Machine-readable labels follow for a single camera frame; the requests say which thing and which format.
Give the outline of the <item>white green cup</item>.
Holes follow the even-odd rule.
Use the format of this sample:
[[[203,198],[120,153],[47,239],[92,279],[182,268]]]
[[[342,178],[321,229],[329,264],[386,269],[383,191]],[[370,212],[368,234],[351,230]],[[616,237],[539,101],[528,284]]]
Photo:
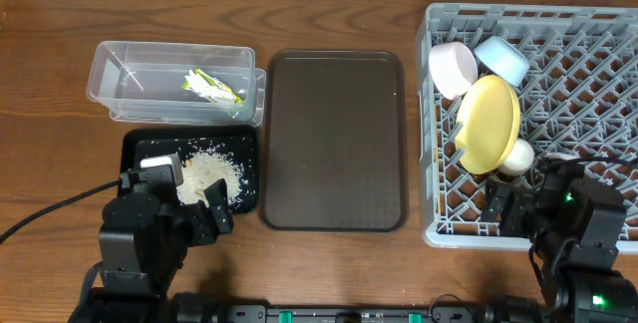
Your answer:
[[[533,161],[534,150],[531,144],[523,139],[517,139],[511,152],[497,170],[510,176],[522,175],[532,166]]]

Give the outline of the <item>pile of rice leftovers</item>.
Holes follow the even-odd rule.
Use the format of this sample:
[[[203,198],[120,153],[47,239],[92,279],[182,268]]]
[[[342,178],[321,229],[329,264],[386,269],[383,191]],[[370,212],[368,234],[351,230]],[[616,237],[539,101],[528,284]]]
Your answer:
[[[178,154],[183,184],[177,188],[182,203],[205,200],[203,191],[224,179],[229,209],[247,213],[257,202],[256,142],[252,136],[154,139],[138,143],[136,160]]]

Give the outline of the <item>yellow plate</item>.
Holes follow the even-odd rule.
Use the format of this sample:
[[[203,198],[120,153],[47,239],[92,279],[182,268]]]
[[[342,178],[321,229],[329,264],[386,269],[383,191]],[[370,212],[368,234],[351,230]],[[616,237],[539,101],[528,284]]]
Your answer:
[[[472,174],[498,168],[511,153],[521,123],[518,96],[499,76],[477,80],[467,91],[457,113],[460,131],[455,137],[459,162]]]

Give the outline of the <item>green white food wrapper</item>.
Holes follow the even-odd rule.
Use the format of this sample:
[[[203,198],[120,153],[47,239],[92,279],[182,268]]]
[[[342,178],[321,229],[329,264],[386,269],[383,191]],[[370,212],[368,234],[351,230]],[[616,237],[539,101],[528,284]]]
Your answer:
[[[181,87],[213,103],[222,102],[240,105],[244,102],[229,86],[209,76],[201,69],[189,70]]]

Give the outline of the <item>light blue bowl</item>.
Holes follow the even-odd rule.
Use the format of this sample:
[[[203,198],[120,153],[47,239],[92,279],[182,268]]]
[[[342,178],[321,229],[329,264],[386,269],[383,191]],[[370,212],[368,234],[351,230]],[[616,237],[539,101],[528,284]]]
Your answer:
[[[519,87],[530,68],[528,60],[499,36],[491,36],[474,48],[477,58],[509,84]]]

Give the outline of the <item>pink white bowl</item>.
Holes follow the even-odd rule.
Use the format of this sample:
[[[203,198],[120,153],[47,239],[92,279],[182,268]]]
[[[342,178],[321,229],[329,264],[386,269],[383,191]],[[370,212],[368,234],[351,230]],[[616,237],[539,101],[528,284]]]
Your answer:
[[[473,52],[461,42],[434,46],[429,54],[433,83],[448,100],[464,95],[478,79],[478,65]]]

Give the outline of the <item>wooden chopstick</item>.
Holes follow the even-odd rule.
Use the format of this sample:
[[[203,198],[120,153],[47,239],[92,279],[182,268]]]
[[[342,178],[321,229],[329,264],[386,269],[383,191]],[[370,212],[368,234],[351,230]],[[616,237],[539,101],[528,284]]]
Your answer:
[[[441,209],[440,209],[440,158],[439,158],[439,148],[434,149],[434,164],[435,164],[435,192],[433,198],[435,199],[435,214],[436,217],[440,217]]]

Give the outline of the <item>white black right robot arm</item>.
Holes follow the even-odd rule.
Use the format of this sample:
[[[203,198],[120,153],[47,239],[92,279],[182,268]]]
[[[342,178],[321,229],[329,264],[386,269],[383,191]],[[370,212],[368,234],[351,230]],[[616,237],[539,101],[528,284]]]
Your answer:
[[[616,188],[585,174],[588,159],[543,159],[538,189],[490,178],[483,221],[530,241],[528,258],[544,302],[504,296],[484,322],[634,322],[637,289],[613,265],[627,209]]]

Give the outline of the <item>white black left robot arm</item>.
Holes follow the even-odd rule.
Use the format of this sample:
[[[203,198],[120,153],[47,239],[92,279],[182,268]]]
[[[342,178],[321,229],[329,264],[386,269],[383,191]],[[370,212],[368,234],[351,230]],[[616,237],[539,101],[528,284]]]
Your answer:
[[[103,209],[102,261],[85,276],[71,322],[177,322],[180,299],[167,297],[193,246],[232,231],[227,186],[204,190],[207,202],[182,205],[174,180],[130,183]]]

